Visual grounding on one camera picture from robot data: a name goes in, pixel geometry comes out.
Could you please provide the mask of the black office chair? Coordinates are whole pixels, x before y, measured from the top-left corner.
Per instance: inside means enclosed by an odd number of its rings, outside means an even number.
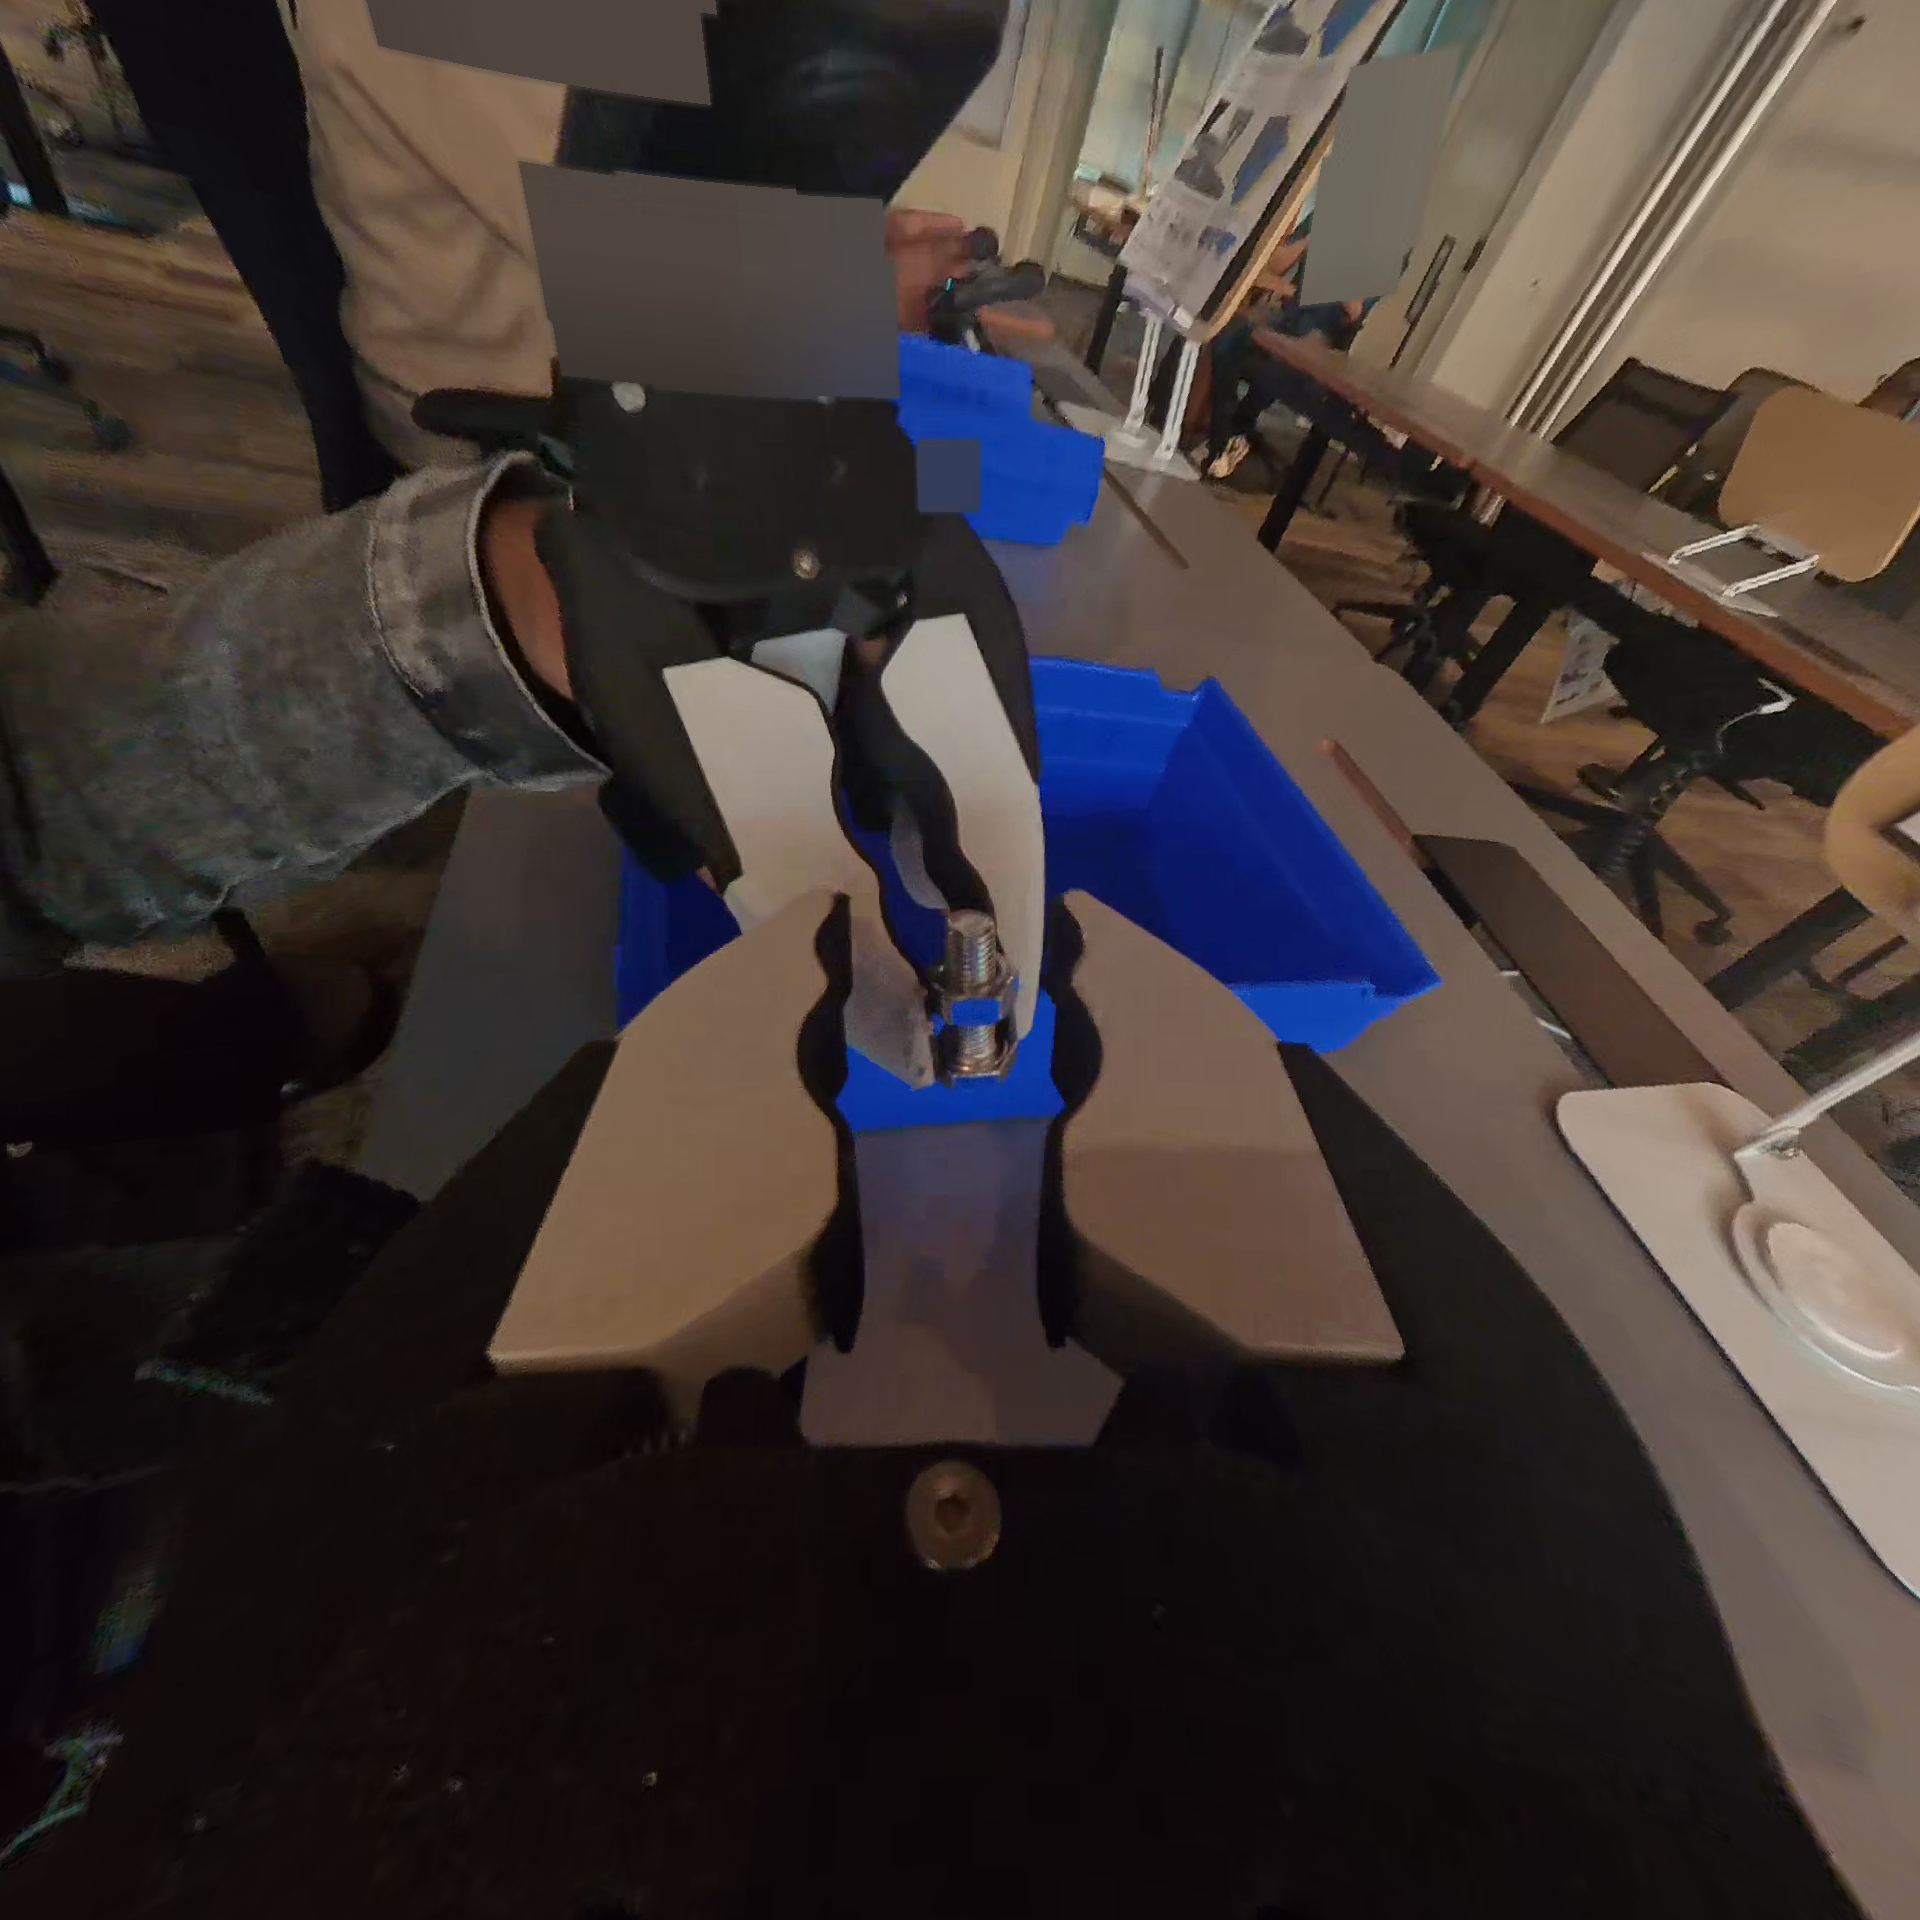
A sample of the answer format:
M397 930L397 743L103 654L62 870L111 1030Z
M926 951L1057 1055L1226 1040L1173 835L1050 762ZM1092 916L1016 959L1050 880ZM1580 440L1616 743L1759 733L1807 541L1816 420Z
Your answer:
M1656 883L1669 878L1702 907L1690 936L1724 942L1734 911L1665 845L1661 820L1695 781L1722 781L1735 799L1750 781L1791 781L1791 690L1765 682L1722 637L1631 603L1610 608L1606 623L1570 613L1566 633L1606 641L1616 708L1650 733L1624 772L1580 772L1594 805L1580 816L1574 850L1594 878L1626 883L1650 934L1665 930Z
M1638 496L1654 496L1729 405L1729 390L1626 356L1554 435L1554 445Z

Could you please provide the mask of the wooden desk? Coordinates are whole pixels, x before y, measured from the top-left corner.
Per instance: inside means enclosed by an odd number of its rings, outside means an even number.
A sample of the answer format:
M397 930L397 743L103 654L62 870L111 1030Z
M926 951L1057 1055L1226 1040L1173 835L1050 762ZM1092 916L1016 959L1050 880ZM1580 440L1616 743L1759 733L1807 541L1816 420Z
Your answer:
M1252 334L1252 345L1271 365L1298 371L1331 408L1311 420L1298 456L1276 485L1258 527L1269 556L1278 556L1329 445L1346 445L1353 422L1366 420L1469 476L1474 487L1566 541L1601 571L1645 587L1665 611L1780 670L1796 690L1832 704L1872 733L1902 737L1914 727L1911 629L1896 629L1821 583L1788 583L1774 613L1740 611L1665 561L1669 551L1702 534L1702 523L1680 508L1414 376L1366 369L1321 340L1269 330Z

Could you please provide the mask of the person's left hand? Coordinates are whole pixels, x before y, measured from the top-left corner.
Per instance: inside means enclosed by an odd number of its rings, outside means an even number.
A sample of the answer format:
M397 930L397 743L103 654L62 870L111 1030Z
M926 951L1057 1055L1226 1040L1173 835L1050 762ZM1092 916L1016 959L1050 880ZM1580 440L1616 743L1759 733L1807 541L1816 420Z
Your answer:
M517 675L562 708L571 708L562 608L538 559L542 506L492 496L482 506L476 556L486 608Z

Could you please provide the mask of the wooden board on stand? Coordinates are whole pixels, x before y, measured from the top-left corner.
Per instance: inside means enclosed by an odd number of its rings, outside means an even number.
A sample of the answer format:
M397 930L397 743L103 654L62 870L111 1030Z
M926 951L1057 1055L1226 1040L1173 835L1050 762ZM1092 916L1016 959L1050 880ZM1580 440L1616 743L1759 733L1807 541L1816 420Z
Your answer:
M1914 527L1914 422L1780 390L1759 405L1716 513L1722 533L1645 561L1749 613L1771 613L1780 583L1866 583Z

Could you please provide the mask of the blue plastic bin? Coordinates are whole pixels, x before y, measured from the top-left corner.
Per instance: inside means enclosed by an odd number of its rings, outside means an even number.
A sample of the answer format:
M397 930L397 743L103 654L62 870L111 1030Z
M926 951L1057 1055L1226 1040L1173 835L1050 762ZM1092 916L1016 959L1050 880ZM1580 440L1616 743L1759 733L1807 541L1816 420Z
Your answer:
M1331 1055L1440 986L1427 951L1343 850L1252 722L1216 684L1036 658L1042 878L1086 890L1231 990L1278 1046ZM737 941L696 878L661 883L621 854L612 1015L633 1022ZM906 1091L849 1051L853 1136L1024 1123L1061 1107L1050 1005L1003 1083Z
M1056 547L1095 506L1107 445L1040 420L1016 361L896 337L896 426L915 451L919 513L964 518L980 541Z

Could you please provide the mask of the steel hex bolt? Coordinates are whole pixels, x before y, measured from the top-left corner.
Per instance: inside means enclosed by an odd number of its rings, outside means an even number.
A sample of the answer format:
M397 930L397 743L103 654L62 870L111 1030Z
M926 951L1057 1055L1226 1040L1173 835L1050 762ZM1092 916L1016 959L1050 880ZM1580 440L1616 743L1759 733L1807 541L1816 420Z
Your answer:
M934 975L945 970L958 980L978 980L978 979L993 979L998 965L1015 975L1015 965L1007 961L1007 951L998 946L998 930L994 930L993 912L980 912L980 911L949 912L945 930L941 930L941 959L940 959ZM994 1037L986 1030L984 1032L958 1030L958 1032L934 1037L926 1027L930 1070L934 1070L940 1087L998 1083L1015 1067L1016 1040L1021 1040L1021 1032Z

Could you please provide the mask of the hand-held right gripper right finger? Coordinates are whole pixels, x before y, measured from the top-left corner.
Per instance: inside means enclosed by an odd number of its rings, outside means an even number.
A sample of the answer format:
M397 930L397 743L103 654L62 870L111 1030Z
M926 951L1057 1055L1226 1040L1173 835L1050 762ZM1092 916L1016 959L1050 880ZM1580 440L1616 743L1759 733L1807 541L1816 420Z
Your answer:
M1395 1367L1393 1320L1264 1022L1086 890L1050 903L1036 1308L1104 1367Z

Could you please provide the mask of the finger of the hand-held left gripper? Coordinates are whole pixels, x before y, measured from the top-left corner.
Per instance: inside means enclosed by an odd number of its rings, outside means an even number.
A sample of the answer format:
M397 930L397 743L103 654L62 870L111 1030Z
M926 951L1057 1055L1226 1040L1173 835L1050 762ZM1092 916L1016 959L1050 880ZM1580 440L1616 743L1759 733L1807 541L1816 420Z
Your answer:
M661 690L733 844L737 878L718 883L733 922L751 934L798 898L847 898L847 1046L901 1087L930 1087L919 975L894 942L874 865L843 809L830 714L843 668L847 637L810 629L758 641L744 658L666 668Z
M923 805L919 860L949 845L986 894L998 946L1021 992L1040 990L1042 959L1042 809L1015 722L964 613L914 623L879 670L884 712L941 781L949 831Z

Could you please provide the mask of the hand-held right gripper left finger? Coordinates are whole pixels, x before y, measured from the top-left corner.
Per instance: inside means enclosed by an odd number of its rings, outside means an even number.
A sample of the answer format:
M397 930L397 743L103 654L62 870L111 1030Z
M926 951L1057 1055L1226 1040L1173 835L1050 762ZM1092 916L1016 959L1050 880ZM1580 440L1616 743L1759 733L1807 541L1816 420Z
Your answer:
M617 1037L491 1335L492 1374L787 1374L860 1319L849 898L805 894Z

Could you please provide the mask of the white poster stand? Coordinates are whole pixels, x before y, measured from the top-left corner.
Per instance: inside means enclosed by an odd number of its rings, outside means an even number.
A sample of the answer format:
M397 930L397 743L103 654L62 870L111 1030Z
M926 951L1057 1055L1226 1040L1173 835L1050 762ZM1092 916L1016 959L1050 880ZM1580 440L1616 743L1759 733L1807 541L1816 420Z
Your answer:
M1117 426L1107 432L1107 466L1195 481L1187 456L1187 412L1195 400L1206 349L1178 327L1162 322L1156 306L1142 306L1142 345L1135 386Z

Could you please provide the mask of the person's left forearm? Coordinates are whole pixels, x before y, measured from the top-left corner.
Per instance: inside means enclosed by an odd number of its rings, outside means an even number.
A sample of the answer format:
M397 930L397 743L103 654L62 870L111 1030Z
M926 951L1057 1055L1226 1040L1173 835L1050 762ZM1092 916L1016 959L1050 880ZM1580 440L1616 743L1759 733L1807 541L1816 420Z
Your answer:
M414 472L179 592L2 613L2 979L344 874L460 790L606 774L492 629L476 533L526 456Z

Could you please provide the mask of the printed poster board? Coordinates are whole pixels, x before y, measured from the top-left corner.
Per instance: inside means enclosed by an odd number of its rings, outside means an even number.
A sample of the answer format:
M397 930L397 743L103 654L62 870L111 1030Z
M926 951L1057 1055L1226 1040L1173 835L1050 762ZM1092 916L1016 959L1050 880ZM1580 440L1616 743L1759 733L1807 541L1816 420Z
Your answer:
M1122 244L1127 301L1207 340L1298 223L1353 70L1403 3L1269 3Z

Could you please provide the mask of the wooden instruction board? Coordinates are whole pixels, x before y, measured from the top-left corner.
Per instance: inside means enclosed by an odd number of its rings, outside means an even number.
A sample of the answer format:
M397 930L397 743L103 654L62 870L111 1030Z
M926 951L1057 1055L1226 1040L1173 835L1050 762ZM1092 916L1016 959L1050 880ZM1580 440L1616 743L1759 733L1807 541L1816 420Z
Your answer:
M1914 729L1886 743L1837 790L1821 858L1866 916L1914 942Z

